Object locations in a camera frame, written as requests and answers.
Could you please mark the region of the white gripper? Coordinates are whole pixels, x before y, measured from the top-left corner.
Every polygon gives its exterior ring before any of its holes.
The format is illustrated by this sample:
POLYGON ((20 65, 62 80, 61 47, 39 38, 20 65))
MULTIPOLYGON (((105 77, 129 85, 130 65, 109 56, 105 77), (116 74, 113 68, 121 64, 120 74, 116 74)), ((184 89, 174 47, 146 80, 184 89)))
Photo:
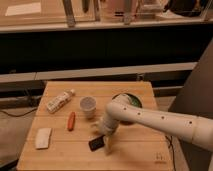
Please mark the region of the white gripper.
MULTIPOLYGON (((104 114, 98 122, 94 122, 91 125, 93 130, 99 130, 101 134, 113 135, 119 126, 119 121, 114 119, 108 114, 104 114)), ((104 151, 108 155, 111 152, 112 138, 111 136, 104 136, 104 151)))

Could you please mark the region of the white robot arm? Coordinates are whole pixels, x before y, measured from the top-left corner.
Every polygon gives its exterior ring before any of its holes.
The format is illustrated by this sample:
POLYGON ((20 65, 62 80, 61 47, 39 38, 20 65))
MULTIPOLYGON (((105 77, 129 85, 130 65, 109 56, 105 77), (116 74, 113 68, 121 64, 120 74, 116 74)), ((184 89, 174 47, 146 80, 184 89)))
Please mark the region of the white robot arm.
POLYGON ((132 98, 122 93, 106 104, 95 127, 103 135, 113 135, 121 121, 170 134, 213 153, 213 119, 136 107, 132 98))

